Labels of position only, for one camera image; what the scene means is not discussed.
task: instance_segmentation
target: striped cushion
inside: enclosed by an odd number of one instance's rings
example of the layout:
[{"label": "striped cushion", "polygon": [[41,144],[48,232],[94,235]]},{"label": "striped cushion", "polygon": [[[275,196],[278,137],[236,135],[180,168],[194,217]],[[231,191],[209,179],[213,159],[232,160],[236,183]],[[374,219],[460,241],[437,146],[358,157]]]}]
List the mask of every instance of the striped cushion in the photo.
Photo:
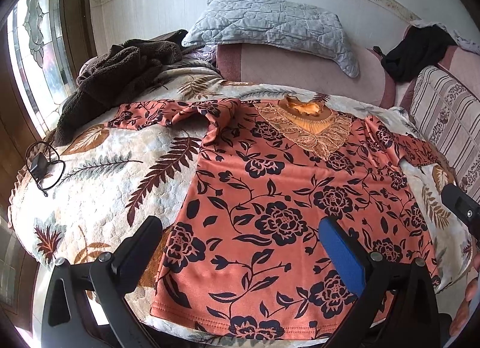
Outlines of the striped cushion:
[{"label": "striped cushion", "polygon": [[454,167],[460,187],[479,200],[480,102],[450,75],[428,66],[418,76],[410,113]]}]

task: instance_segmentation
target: black garment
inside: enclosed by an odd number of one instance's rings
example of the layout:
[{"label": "black garment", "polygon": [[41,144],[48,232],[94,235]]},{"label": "black garment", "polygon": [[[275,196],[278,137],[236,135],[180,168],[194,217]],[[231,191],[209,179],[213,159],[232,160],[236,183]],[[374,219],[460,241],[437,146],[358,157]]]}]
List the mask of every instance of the black garment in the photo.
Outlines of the black garment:
[{"label": "black garment", "polygon": [[441,61],[448,46],[455,45],[452,37],[438,26],[410,27],[405,39],[382,59],[382,66],[393,80],[411,81],[423,68]]},{"label": "black garment", "polygon": [[182,50],[173,40],[181,42],[181,35],[160,41],[130,39],[85,66],[77,78],[78,91],[63,107],[55,145],[66,145],[81,126],[110,108],[131,102],[152,85],[163,65],[181,61]]}]

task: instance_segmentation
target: screw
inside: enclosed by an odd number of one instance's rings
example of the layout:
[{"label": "screw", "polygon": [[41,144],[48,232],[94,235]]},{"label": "screw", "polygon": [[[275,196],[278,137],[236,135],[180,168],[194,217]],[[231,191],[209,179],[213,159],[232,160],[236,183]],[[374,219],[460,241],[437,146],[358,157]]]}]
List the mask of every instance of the screw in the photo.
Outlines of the screw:
[{"label": "screw", "polygon": [[110,252],[103,252],[102,254],[100,254],[100,256],[98,256],[98,259],[101,262],[107,262],[111,258],[112,258],[112,254]]},{"label": "screw", "polygon": [[371,258],[374,262],[381,262],[381,261],[383,260],[382,254],[381,254],[381,253],[378,253],[378,252],[371,252],[370,258]]},{"label": "screw", "polygon": [[55,265],[60,266],[65,262],[64,257],[59,257],[58,259],[55,260]]},{"label": "screw", "polygon": [[419,267],[424,267],[425,266],[425,260],[422,259],[421,257],[417,257],[415,259],[415,264],[417,264]]}]

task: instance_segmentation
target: window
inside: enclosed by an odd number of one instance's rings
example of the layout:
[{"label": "window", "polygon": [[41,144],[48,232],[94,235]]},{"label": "window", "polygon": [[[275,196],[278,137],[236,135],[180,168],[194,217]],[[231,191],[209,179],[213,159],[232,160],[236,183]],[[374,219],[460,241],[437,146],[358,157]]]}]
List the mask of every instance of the window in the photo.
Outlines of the window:
[{"label": "window", "polygon": [[60,24],[59,0],[20,0],[7,21],[13,73],[35,128],[53,130],[75,91]]}]

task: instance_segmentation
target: human hand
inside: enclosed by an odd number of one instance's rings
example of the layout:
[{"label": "human hand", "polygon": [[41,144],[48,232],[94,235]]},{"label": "human hand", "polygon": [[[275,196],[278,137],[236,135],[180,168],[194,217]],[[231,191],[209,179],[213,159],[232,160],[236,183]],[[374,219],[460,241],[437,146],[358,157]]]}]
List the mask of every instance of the human hand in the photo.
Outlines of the human hand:
[{"label": "human hand", "polygon": [[[473,267],[480,270],[480,253],[473,258]],[[469,303],[477,292],[478,278],[473,279],[465,289],[465,299],[458,308],[457,314],[450,325],[450,336],[456,336],[460,333],[463,325],[467,323],[469,317]]]}]

